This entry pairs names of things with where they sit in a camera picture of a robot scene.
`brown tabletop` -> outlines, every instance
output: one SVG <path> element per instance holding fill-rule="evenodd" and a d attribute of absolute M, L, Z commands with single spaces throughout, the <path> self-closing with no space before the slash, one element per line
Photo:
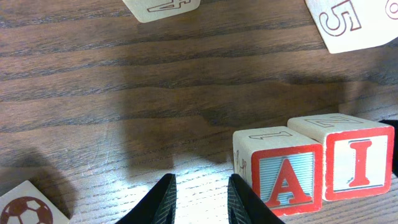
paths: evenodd
<path fill-rule="evenodd" d="M 71 223 L 114 223 L 165 173 L 176 223 L 227 223 L 232 133 L 398 118 L 398 39 L 329 54 L 304 1 L 202 0 L 140 24 L 122 0 L 0 1 L 0 194 L 29 179 Z M 397 223 L 398 179 L 294 223 Z"/>

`soccer ball picture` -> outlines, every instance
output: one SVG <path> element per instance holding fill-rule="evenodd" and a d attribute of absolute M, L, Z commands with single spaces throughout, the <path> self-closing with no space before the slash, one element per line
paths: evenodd
<path fill-rule="evenodd" d="M 50 208 L 40 199 L 20 197 L 8 203 L 0 216 L 0 224 L 52 224 Z"/>

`wood grain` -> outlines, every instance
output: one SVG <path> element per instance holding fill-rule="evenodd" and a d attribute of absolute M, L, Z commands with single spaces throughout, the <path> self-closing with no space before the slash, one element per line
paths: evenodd
<path fill-rule="evenodd" d="M 0 194 L 30 179 L 114 223 L 166 172 L 177 223 L 227 223 L 232 133 L 340 112 L 398 118 L 398 40 L 331 55 L 304 2 L 202 0 L 140 24 L 122 1 L 0 1 Z M 394 223 L 398 179 L 287 223 Z"/>

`red letter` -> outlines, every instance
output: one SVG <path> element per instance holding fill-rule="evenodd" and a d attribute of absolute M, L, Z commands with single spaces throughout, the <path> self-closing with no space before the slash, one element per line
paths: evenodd
<path fill-rule="evenodd" d="M 366 153 L 371 145 L 371 141 L 353 142 L 349 145 L 352 149 L 355 149 L 355 177 L 349 183 L 350 187 L 370 184 L 370 181 L 366 178 Z"/>
<path fill-rule="evenodd" d="M 284 180 L 286 180 L 287 182 L 287 187 L 282 186 Z M 290 204 L 310 202 L 312 200 L 312 197 L 305 195 L 303 189 L 301 188 L 299 180 L 297 180 L 293 167 L 288 159 L 284 159 L 282 162 L 282 167 L 280 168 L 274 189 L 266 205 L 268 207 L 279 206 L 280 201 L 278 201 L 278 195 L 285 192 L 293 193 L 294 198 L 289 200 Z"/>

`letter i block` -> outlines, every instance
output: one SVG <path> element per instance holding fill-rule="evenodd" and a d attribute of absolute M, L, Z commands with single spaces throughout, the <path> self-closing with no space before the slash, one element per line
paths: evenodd
<path fill-rule="evenodd" d="M 292 118 L 287 126 L 323 144 L 328 201 L 388 192 L 394 128 L 344 114 Z"/>
<path fill-rule="evenodd" d="M 277 215 L 322 207 L 322 145 L 287 127 L 236 131 L 235 173 Z"/>

